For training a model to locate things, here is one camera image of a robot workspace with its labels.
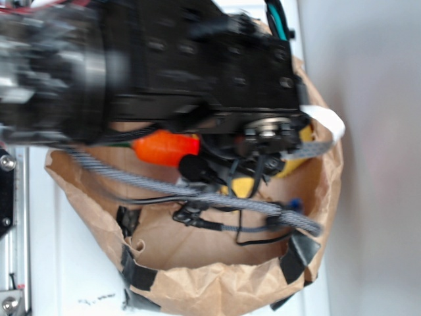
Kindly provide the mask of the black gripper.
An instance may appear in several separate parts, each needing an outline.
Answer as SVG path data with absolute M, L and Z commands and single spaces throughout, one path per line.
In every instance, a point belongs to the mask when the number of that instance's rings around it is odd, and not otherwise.
M 269 31 L 213 1 L 107 1 L 107 114 L 198 134 L 206 157 L 274 176 L 301 146 L 298 80 L 279 1 Z

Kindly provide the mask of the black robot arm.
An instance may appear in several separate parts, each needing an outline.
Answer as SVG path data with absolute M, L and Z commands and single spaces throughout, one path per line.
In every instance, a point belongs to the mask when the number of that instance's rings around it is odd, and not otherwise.
M 57 1 L 1 11 L 1 136 L 103 144 L 197 134 L 247 174 L 302 146 L 308 117 L 278 1 L 270 32 L 213 1 Z

